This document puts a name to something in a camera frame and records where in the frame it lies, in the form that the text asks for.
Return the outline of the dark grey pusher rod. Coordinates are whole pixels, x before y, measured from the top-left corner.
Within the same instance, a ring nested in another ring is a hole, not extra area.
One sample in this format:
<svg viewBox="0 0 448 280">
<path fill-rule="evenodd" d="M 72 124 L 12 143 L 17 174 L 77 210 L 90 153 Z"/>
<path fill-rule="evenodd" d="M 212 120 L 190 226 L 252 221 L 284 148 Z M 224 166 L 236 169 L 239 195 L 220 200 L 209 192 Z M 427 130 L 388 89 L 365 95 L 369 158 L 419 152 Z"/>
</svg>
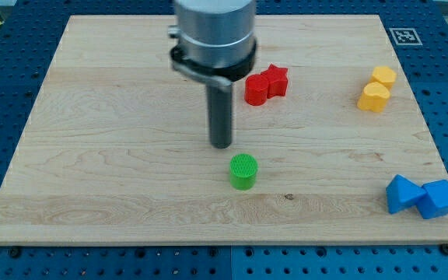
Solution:
<svg viewBox="0 0 448 280">
<path fill-rule="evenodd" d="M 209 140 L 217 149 L 232 143 L 233 91 L 231 86 L 206 86 Z"/>
</svg>

